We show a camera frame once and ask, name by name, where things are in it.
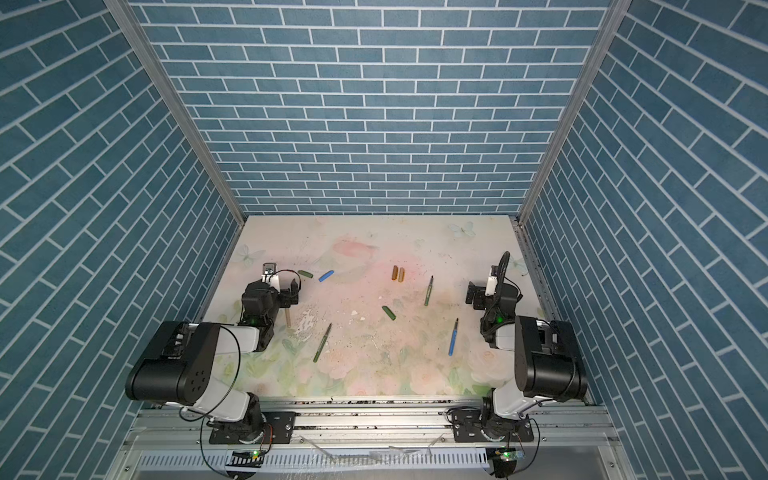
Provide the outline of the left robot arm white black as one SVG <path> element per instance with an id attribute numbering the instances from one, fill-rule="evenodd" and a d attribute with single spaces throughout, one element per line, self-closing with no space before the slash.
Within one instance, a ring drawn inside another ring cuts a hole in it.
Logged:
<path id="1" fill-rule="evenodd" d="M 126 396 L 187 409 L 192 415 L 183 419 L 208 425 L 212 445 L 288 444 L 296 415 L 263 412 L 256 394 L 237 390 L 234 379 L 214 378 L 213 367 L 216 358 L 233 354 L 239 373 L 244 354 L 265 351 L 279 311 L 298 303 L 300 289 L 298 280 L 281 288 L 273 272 L 246 286 L 235 324 L 162 323 L 128 374 Z"/>

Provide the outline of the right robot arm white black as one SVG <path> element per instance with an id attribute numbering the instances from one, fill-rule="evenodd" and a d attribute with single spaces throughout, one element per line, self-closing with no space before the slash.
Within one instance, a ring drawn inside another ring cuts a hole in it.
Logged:
<path id="1" fill-rule="evenodd" d="M 529 415 L 534 408 L 586 396 L 587 373 L 572 325 L 517 314 L 522 298 L 514 283 L 497 283 L 492 291 L 468 284 L 465 302 L 483 313 L 480 334 L 491 352 L 513 354 L 513 378 L 490 390 L 483 398 L 479 419 L 472 424 L 463 422 L 457 437 L 530 442 Z"/>

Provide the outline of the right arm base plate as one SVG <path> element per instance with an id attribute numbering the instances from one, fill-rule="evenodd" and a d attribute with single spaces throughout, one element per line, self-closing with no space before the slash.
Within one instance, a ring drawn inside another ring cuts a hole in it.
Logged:
<path id="1" fill-rule="evenodd" d="M 527 443 L 534 440 L 529 422 L 498 417 L 476 407 L 452 407 L 444 412 L 444 417 L 457 443 Z"/>

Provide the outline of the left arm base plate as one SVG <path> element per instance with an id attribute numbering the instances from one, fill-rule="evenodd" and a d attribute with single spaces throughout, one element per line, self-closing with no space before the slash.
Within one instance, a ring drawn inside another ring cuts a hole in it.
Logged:
<path id="1" fill-rule="evenodd" d="M 297 415 L 294 412 L 247 414 L 237 422 L 212 421 L 209 443 L 212 445 L 289 444 Z"/>

